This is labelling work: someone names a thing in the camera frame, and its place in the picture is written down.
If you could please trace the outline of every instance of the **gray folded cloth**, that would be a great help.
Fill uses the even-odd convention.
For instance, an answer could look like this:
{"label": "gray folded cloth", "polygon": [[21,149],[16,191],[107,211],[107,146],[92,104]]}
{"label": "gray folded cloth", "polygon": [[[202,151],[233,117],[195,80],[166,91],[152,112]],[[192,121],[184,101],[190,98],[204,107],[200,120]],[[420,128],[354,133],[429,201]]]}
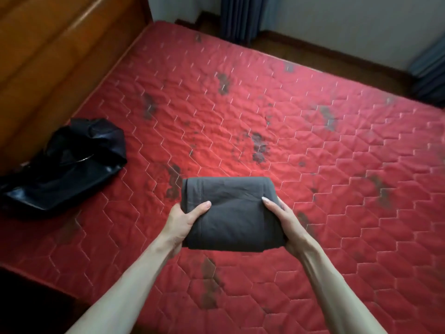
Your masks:
{"label": "gray folded cloth", "polygon": [[284,246],[278,218],[261,200],[278,203],[270,178],[197,177],[183,179],[181,209],[188,213],[200,203],[212,207],[200,216],[183,242],[191,249],[262,252]]}

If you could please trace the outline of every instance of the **hand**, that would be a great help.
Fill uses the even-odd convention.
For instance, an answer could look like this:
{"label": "hand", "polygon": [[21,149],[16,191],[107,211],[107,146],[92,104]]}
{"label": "hand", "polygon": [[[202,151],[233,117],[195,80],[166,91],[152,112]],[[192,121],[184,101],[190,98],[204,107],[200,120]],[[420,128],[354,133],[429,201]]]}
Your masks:
{"label": "hand", "polygon": [[167,222],[159,234],[159,237],[164,239],[170,246],[172,246],[172,257],[178,254],[181,250],[182,241],[186,238],[187,234],[189,234],[195,220],[200,215],[206,213],[210,206],[212,206],[211,202],[204,202],[199,204],[187,214],[182,212],[179,204],[175,204],[171,208]]}
{"label": "hand", "polygon": [[272,211],[278,217],[278,219],[280,219],[284,234],[289,240],[286,244],[286,250],[298,258],[304,250],[305,244],[307,244],[308,241],[314,241],[314,239],[300,224],[292,209],[288,207],[279,197],[278,201],[280,202],[281,207],[266,197],[263,197],[264,206]]}

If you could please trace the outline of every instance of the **black bag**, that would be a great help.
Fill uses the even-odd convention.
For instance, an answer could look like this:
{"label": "black bag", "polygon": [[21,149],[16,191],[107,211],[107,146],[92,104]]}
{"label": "black bag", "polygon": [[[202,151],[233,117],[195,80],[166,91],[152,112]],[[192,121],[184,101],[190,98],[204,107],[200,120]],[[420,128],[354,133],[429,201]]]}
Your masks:
{"label": "black bag", "polygon": [[200,177],[182,181],[181,209],[188,213],[210,200],[183,246],[191,249],[262,252],[286,244],[281,223],[261,197],[278,204],[274,184],[266,177]]}
{"label": "black bag", "polygon": [[2,209],[48,217],[101,187],[126,164],[122,129],[104,118],[71,119],[20,172],[0,177]]}

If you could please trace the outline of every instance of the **wooden bed frame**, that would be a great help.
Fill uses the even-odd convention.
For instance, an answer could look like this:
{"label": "wooden bed frame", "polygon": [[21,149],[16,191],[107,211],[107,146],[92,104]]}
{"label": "wooden bed frame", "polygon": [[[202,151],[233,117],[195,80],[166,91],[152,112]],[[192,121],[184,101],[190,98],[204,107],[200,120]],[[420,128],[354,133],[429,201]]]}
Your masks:
{"label": "wooden bed frame", "polygon": [[148,0],[0,0],[0,174],[44,147],[151,20]]}

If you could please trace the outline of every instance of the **red mattress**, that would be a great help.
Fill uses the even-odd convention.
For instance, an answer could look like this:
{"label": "red mattress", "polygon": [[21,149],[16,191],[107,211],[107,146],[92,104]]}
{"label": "red mattress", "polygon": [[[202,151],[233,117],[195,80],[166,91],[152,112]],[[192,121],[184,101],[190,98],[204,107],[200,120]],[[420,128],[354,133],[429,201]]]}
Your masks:
{"label": "red mattress", "polygon": [[[3,267],[96,301],[162,229],[181,178],[267,176],[389,333],[445,331],[444,114],[165,22],[81,107],[128,164],[65,215],[0,223]],[[301,264],[183,249],[139,318],[159,333],[327,333]]]}

